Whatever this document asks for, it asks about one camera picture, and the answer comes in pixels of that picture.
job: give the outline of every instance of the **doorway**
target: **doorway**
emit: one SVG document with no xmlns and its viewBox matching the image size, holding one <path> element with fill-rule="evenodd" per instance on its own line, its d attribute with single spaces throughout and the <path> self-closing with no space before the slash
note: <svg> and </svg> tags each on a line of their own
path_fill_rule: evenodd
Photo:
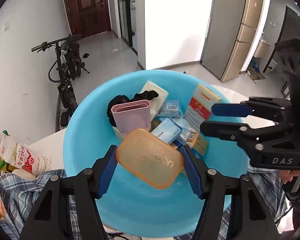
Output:
<svg viewBox="0 0 300 240">
<path fill-rule="evenodd" d="M 118 0 L 121 37 L 137 53 L 136 0 Z"/>
<path fill-rule="evenodd" d="M 72 34 L 82 38 L 111 30 L 108 0 L 64 0 Z"/>
</svg>

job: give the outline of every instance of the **bicycle handlebar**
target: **bicycle handlebar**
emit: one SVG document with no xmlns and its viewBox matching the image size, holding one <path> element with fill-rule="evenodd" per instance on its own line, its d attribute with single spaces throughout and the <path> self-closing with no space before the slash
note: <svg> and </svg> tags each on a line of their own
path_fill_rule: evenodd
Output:
<svg viewBox="0 0 300 240">
<path fill-rule="evenodd" d="M 69 34 L 68 37 L 63 38 L 63 39 L 51 41 L 49 43 L 45 41 L 41 45 L 32 48 L 31 52 L 34 52 L 34 51 L 39 50 L 39 49 L 47 49 L 47 48 L 51 47 L 53 44 L 59 44 L 60 41 L 67 41 L 67 40 L 68 41 L 76 41 L 80 38 L 81 38 L 81 34 L 75 34 L 75 35 Z"/>
</svg>

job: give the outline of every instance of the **das logo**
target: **das logo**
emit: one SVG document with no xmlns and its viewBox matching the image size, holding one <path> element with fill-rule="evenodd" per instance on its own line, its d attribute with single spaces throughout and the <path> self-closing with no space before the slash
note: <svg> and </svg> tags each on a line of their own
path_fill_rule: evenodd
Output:
<svg viewBox="0 0 300 240">
<path fill-rule="evenodd" d="M 279 158 L 274 158 L 272 163 L 276 164 L 276 163 L 278 163 L 278 161 L 279 161 Z M 288 160 L 286 160 L 286 158 L 283 158 L 283 159 L 280 158 L 279 164 L 288 164 L 289 165 L 292 163 L 292 161 L 293 161 L 293 158 L 288 159 Z"/>
</svg>

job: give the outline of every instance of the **blue plaid shirt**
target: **blue plaid shirt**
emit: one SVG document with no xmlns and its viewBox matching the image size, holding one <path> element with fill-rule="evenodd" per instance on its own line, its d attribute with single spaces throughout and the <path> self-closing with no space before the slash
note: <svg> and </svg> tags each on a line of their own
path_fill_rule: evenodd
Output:
<svg viewBox="0 0 300 240">
<path fill-rule="evenodd" d="M 66 176 L 64 170 L 57 170 L 46 172 L 35 181 L 25 181 L 14 174 L 5 174 L 0 177 L 0 195 L 6 215 L 6 221 L 0 221 L 0 224 L 12 240 L 19 239 L 21 230 L 34 202 L 37 200 L 48 179 L 54 174 L 60 177 Z M 278 171 L 252 168 L 250 166 L 247 174 L 251 176 L 253 182 L 257 185 L 274 220 L 277 220 L 287 209 L 285 193 L 282 190 Z M 69 204 L 74 240 L 81 240 L 75 202 L 71 196 L 69 197 Z M 223 213 L 218 239 L 226 239 L 229 217 L 230 207 Z M 175 236 L 174 239 L 190 240 L 192 236 L 193 233 L 188 233 L 183 236 Z"/>
</svg>

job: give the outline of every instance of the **glass door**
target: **glass door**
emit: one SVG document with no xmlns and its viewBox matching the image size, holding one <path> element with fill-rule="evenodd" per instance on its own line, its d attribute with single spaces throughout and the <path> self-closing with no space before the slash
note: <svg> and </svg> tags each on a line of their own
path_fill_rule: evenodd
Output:
<svg viewBox="0 0 300 240">
<path fill-rule="evenodd" d="M 131 28 L 131 17 L 135 26 L 135 0 L 118 0 L 119 5 L 119 20 L 121 28 L 122 39 L 128 44 L 131 49 L 137 53 L 136 48 L 136 30 L 133 31 Z"/>
</svg>

